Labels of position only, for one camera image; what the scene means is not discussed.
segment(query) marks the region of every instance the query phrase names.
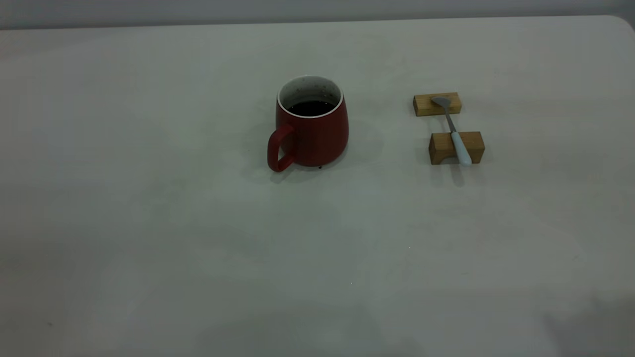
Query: wooden block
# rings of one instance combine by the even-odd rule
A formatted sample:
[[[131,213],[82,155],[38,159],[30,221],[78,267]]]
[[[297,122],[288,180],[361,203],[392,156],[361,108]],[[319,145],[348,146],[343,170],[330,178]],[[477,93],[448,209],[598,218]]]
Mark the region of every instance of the wooden block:
[[[461,99],[458,97],[458,93],[438,93],[438,94],[425,94],[425,95],[415,95],[412,104],[415,106],[415,114],[417,116],[428,116],[428,115],[443,115],[445,112],[443,108],[434,103],[432,101],[433,97],[447,97],[450,99],[450,114],[456,114],[461,112],[461,108],[463,108],[463,104],[461,104]]]
[[[470,157],[472,158],[472,163],[480,163],[483,153],[485,152],[485,143],[483,143],[481,132],[467,131],[458,134],[461,135],[461,139],[463,140],[463,144],[465,144],[467,153],[470,154]],[[430,138],[428,151],[430,152],[430,161],[433,165],[438,165],[444,159],[457,155],[450,133],[433,133]]]

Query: metal spoon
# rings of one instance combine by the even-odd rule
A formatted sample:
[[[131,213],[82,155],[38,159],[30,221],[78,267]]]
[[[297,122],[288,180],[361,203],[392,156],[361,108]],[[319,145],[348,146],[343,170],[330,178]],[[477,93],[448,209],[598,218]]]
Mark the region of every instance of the metal spoon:
[[[452,136],[454,149],[457,151],[458,162],[461,163],[461,166],[472,165],[472,158],[470,157],[470,154],[467,153],[465,144],[463,144],[463,140],[461,140],[461,135],[458,134],[457,129],[454,127],[454,123],[452,123],[452,118],[450,118],[450,99],[446,97],[433,97],[432,101],[443,107],[443,110],[445,111],[445,118],[448,119],[448,125],[450,126],[450,136]]]

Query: wall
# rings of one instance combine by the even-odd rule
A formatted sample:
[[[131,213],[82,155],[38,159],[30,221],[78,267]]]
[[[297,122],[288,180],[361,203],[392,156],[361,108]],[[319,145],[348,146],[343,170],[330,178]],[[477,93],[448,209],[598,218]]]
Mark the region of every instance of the wall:
[[[619,13],[631,0],[0,0],[0,29]]]
[[[625,1],[618,14],[635,28],[635,0]]]

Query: mug rim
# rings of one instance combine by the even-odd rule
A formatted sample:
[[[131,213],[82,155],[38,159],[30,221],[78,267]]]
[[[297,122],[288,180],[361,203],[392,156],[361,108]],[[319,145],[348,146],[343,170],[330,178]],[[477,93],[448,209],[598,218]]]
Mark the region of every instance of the mug rim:
[[[339,90],[339,91],[340,91],[340,101],[337,103],[337,105],[335,106],[335,108],[333,108],[332,110],[330,110],[330,111],[328,111],[328,112],[326,112],[326,113],[324,113],[324,114],[320,114],[320,115],[318,115],[318,116],[301,116],[301,115],[294,114],[294,113],[292,113],[292,112],[288,111],[288,110],[287,110],[287,109],[286,109],[286,108],[282,105],[282,101],[280,101],[280,93],[282,93],[282,89],[284,89],[284,87],[285,87],[287,84],[289,84],[289,83],[293,82],[293,81],[294,81],[294,80],[296,80],[296,79],[300,79],[300,78],[307,78],[307,77],[316,77],[316,78],[325,79],[325,80],[327,80],[327,81],[329,81],[329,82],[331,82],[331,83],[333,83],[333,84],[335,85],[335,87],[337,88],[337,90]],[[289,114],[289,115],[291,115],[291,116],[295,116],[296,118],[302,118],[302,119],[317,119],[317,118],[322,118],[322,117],[325,117],[325,116],[327,116],[327,115],[329,115],[329,114],[331,114],[331,113],[335,112],[335,111],[336,111],[336,110],[337,110],[337,109],[338,109],[338,108],[342,105],[342,102],[343,102],[343,101],[344,101],[344,92],[342,91],[341,87],[340,87],[340,86],[339,86],[336,82],[334,82],[333,80],[328,79],[328,78],[326,78],[326,77],[323,77],[323,76],[316,76],[316,75],[314,75],[314,74],[303,74],[303,75],[301,75],[301,76],[297,76],[297,77],[295,77],[295,78],[291,78],[291,79],[289,79],[289,80],[288,80],[285,84],[283,84],[283,85],[282,85],[282,87],[281,87],[281,88],[280,88],[280,90],[278,91],[278,95],[277,95],[277,103],[278,103],[278,106],[280,106],[280,108],[282,108],[282,110],[284,110],[287,114]]]

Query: mug handle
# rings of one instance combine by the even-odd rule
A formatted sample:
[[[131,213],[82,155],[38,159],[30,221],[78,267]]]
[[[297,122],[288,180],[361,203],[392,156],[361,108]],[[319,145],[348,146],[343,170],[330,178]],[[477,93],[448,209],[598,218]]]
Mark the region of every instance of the mug handle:
[[[288,135],[294,134],[293,127],[289,124],[283,124],[269,137],[269,145],[267,146],[267,163],[269,168],[275,172],[282,172],[289,167],[293,160],[295,160],[295,151],[297,149],[295,142],[293,143],[293,149],[291,152],[287,152],[280,161],[277,159],[278,152],[280,151],[280,145],[282,140]]]

